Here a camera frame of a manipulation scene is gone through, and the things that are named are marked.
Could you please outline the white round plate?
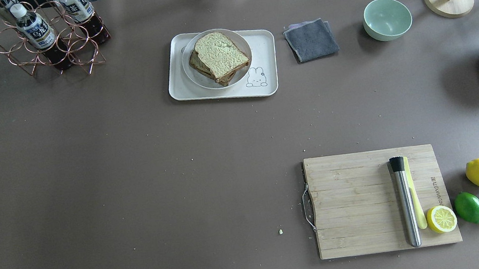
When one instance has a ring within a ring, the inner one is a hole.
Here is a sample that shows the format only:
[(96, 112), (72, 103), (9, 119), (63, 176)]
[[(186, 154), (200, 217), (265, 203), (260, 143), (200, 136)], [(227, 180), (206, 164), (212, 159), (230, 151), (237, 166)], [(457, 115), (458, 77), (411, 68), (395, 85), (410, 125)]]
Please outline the white round plate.
[(253, 60), (253, 57), (252, 57), (253, 54), (252, 54), (251, 47), (249, 46), (249, 43), (244, 39), (243, 36), (241, 36), (238, 33), (235, 33), (234, 31), (227, 30), (227, 29), (211, 29), (211, 30), (207, 30), (206, 32), (196, 34), (196, 36), (194, 36), (194, 38), (188, 42), (188, 44), (185, 46), (185, 49), (183, 50), (181, 65), (187, 77), (189, 77), (193, 83), (197, 84), (198, 86), (202, 88), (208, 88), (210, 90), (211, 89), (225, 90), (226, 88), (230, 88), (234, 86), (235, 84), (239, 83), (241, 79), (245, 77), (245, 75), (247, 75), (251, 65), (251, 64), (246, 65), (246, 67), (243, 67), (242, 69), (237, 71), (235, 76), (232, 78), (229, 86), (225, 86), (225, 87), (215, 83), (214, 80), (212, 80), (211, 78), (208, 78), (204, 74), (201, 74), (200, 71), (197, 71), (195, 68), (189, 65), (190, 55), (193, 52), (195, 42), (200, 37), (206, 34), (209, 34), (211, 32), (218, 32), (218, 31), (227, 35), (227, 37), (230, 38), (235, 43), (235, 45), (247, 55), (247, 57), (251, 58), (251, 62)]

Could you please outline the bread slice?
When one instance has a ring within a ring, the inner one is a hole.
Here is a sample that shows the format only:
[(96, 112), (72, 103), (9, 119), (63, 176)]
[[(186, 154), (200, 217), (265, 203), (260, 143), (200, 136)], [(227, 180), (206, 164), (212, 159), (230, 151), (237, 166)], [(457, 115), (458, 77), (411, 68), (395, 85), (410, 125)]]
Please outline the bread slice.
[(200, 37), (193, 50), (217, 81), (250, 62), (250, 58), (227, 35), (219, 31)]
[(201, 74), (225, 87), (229, 86), (237, 71), (251, 64), (251, 58), (237, 48), (223, 48), (201, 52), (193, 50), (189, 62)]

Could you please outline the cream rabbit tray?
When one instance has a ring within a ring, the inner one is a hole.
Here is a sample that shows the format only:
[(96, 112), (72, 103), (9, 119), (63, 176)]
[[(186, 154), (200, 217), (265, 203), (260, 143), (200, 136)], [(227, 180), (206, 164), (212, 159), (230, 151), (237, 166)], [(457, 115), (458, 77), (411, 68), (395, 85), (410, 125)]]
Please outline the cream rabbit tray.
[(182, 54), (190, 40), (200, 33), (179, 34), (172, 38), (170, 53), (169, 94), (177, 100), (215, 98), (252, 98), (273, 95), (279, 87), (274, 36), (267, 30), (235, 31), (249, 43), (252, 62), (247, 75), (225, 90), (202, 88), (193, 83), (182, 69)]

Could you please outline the grey folded cloth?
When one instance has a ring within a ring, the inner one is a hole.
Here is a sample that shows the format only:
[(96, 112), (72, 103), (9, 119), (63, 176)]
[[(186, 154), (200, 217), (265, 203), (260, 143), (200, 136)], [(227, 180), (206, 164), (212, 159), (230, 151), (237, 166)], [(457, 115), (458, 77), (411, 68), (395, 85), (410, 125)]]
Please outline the grey folded cloth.
[(298, 63), (305, 63), (340, 50), (328, 21), (320, 18), (291, 24), (283, 32)]

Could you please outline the wooden cutting board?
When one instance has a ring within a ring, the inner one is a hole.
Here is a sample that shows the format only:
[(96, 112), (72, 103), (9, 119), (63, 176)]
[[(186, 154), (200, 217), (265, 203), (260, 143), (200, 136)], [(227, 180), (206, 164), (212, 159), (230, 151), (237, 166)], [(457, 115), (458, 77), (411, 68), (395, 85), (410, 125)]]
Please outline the wooden cutting board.
[(397, 156), (408, 159), (424, 211), (451, 207), (429, 144), (305, 158), (305, 185), (321, 259), (411, 249), (388, 164)]

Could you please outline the mint green bowl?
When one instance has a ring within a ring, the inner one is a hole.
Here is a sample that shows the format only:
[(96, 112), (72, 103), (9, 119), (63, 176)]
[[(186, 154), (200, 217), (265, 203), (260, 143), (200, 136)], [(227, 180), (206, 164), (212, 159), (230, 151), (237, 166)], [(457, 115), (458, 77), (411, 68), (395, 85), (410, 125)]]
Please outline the mint green bowl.
[(372, 0), (363, 11), (363, 27), (367, 35), (378, 41), (401, 37), (412, 26), (411, 12), (397, 0)]

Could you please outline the yellow knife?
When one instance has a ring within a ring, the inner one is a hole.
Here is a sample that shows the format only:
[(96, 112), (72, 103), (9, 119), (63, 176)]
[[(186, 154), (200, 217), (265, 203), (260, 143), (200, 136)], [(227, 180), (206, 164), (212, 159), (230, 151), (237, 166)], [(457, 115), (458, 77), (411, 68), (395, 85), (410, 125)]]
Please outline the yellow knife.
[(416, 215), (417, 226), (419, 227), (419, 229), (425, 230), (426, 228), (428, 228), (427, 218), (425, 217), (418, 194), (416, 192), (414, 180), (412, 178), (409, 165), (405, 165), (405, 173), (407, 175), (407, 182), (408, 182), (409, 190), (411, 193), (411, 199), (413, 203), (414, 212)]

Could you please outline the tea bottle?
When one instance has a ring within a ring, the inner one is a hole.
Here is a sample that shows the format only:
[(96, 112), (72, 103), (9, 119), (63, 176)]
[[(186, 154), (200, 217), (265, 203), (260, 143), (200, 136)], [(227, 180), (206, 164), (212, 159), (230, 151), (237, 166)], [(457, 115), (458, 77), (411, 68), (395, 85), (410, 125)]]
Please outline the tea bottle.
[(58, 70), (72, 67), (68, 57), (68, 47), (55, 30), (36, 12), (30, 12), (21, 3), (9, 8), (15, 18), (16, 28), (29, 42)]
[(0, 18), (9, 25), (16, 25), (16, 18), (12, 15), (10, 8), (17, 4), (17, 0), (0, 0)]
[(95, 9), (89, 0), (59, 0), (66, 13), (81, 27), (83, 34), (87, 35), (95, 43), (101, 45), (107, 42), (111, 36), (103, 24), (102, 19), (95, 13)]

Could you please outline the half lemon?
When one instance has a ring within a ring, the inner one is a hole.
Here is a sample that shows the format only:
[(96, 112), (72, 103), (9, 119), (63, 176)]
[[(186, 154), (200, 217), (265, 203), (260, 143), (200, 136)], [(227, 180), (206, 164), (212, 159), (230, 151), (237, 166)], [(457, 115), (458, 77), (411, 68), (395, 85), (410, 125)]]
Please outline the half lemon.
[(457, 216), (454, 211), (444, 205), (431, 207), (426, 213), (428, 227), (440, 234), (447, 234), (457, 227)]

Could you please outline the green lime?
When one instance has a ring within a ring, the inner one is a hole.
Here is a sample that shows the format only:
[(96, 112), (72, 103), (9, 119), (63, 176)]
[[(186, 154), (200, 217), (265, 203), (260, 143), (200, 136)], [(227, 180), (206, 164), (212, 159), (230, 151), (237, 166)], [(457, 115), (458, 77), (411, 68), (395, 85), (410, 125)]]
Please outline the green lime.
[(460, 192), (454, 200), (457, 216), (472, 224), (479, 224), (479, 198), (468, 192)]

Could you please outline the steel handled brush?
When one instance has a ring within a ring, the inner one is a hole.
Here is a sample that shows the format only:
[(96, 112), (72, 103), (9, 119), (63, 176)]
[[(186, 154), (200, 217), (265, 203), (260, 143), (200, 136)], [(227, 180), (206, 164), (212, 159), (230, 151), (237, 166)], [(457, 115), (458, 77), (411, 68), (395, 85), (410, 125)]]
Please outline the steel handled brush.
[(405, 158), (402, 156), (392, 157), (389, 159), (389, 165), (391, 166), (396, 182), (409, 244), (414, 248), (419, 248), (422, 246), (422, 241), (416, 222), (415, 207), (408, 185)]

